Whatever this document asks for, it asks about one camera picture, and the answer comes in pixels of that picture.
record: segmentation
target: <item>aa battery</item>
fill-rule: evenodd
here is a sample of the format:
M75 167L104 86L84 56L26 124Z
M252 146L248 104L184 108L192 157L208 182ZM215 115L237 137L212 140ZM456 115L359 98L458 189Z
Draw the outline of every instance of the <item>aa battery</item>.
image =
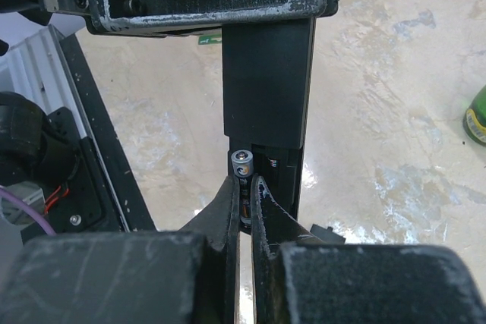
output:
M251 225L250 191L253 175L253 153L240 149L231 155L233 171L240 182L240 219L249 227Z

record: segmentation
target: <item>scuffed black surface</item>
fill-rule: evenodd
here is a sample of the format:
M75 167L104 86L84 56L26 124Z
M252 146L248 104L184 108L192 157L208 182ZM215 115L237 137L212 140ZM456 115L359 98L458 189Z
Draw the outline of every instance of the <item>scuffed black surface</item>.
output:
M257 322L290 322L284 271L277 254L281 244L295 241L323 243L273 199L264 178L254 175L251 185L251 249Z
M218 194L181 231L204 234L211 255L205 261L205 307L213 307L220 322L234 322L239 302L239 183L228 176Z
M206 243L187 232L64 234L28 243L0 323L189 323Z
M292 323L484 323L478 290L443 247L284 244Z

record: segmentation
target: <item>polished floor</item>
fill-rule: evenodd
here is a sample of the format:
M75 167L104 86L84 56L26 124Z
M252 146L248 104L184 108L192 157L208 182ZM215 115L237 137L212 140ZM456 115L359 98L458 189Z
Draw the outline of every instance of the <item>polished floor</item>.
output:
M181 227L226 174L220 46L78 37L157 227ZM317 22L300 223L451 247L486 292L486 149L461 124L485 84L486 0L341 0Z

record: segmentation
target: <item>cable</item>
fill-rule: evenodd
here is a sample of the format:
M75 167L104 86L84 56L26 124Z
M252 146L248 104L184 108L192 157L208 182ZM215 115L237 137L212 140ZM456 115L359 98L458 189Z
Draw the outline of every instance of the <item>cable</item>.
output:
M47 203L49 200L51 200L59 191L61 190L61 185L58 186L57 189L54 190L53 193L51 193L49 195L49 197L47 199L45 199L44 201Z
M47 235L55 235L55 231L52 226L47 222L42 215L36 212L32 206L27 205L22 199L19 199L14 194L6 191L3 187L0 187L0 197L10 201L19 209L25 211L33 220L40 225L40 227L44 230Z
M46 208L44 209L44 214L47 214L49 209L52 208L52 206L55 204L56 201L58 201L59 199L61 199L63 197L66 197L68 194L69 194L69 187L66 189L66 191L60 197L54 197L51 201L49 201L49 199L51 198L51 197L49 197L49 199L46 200Z

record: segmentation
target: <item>purple wire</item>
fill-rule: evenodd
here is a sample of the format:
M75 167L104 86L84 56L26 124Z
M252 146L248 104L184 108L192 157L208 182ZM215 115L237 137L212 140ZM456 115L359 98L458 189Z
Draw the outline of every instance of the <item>purple wire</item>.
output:
M12 204L17 206L19 209L22 209L27 213L33 220L40 225L40 227L44 230L47 235L55 235L54 229L52 229L49 222L47 222L42 215L40 215L36 210L26 204L22 199L19 199L14 194L6 191L3 187L0 187L0 197L10 201Z

